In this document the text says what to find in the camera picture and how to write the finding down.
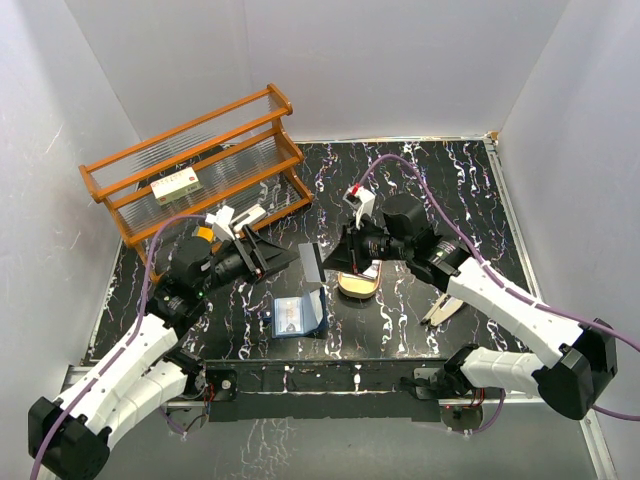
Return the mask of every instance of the marble tabletop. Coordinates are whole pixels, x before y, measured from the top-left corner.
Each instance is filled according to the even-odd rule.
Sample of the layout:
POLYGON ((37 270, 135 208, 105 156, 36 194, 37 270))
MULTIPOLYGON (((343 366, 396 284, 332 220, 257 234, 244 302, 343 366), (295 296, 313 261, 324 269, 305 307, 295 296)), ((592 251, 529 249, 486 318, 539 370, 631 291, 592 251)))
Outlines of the marble tabletop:
MULTIPOLYGON (((337 244, 341 225, 352 215, 341 200, 345 188, 378 156, 395 153, 418 165, 447 214, 483 256, 526 288, 482 141, 312 143, 300 147, 305 160, 297 171, 315 199, 311 206, 262 229, 260 234, 267 239, 296 251, 299 243, 318 241, 326 255, 337 244)), ((377 205, 400 191, 424 198, 416 179, 394 162, 380 166, 370 188, 377 195, 377 205)), ((277 193, 265 192, 274 198, 277 193)), ((427 215, 437 228, 446 228, 432 207, 427 208, 427 215)), ((374 218, 381 221, 379 211, 374 218)), ((86 363, 102 358, 132 324, 143 270, 137 254, 122 247, 86 363)), ((494 321, 468 306, 437 329, 420 325, 439 293, 416 280, 400 262, 383 264, 380 288, 364 301, 342 295, 337 273, 327 273, 329 329, 323 334, 273 339, 270 325, 263 321, 274 298, 299 296, 308 288, 296 261, 261 284, 236 281, 213 292, 207 313, 189 332, 184 348, 207 360, 447 358, 469 342, 498 350, 524 349, 494 321)))

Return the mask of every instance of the white box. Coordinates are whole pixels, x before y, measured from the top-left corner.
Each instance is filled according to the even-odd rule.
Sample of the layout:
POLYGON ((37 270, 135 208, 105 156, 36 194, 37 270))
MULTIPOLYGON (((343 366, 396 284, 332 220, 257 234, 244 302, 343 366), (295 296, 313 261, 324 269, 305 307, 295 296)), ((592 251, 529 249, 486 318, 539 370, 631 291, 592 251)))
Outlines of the white box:
POLYGON ((185 168, 151 183, 151 190, 160 205, 173 202, 202 188, 193 168, 185 168))

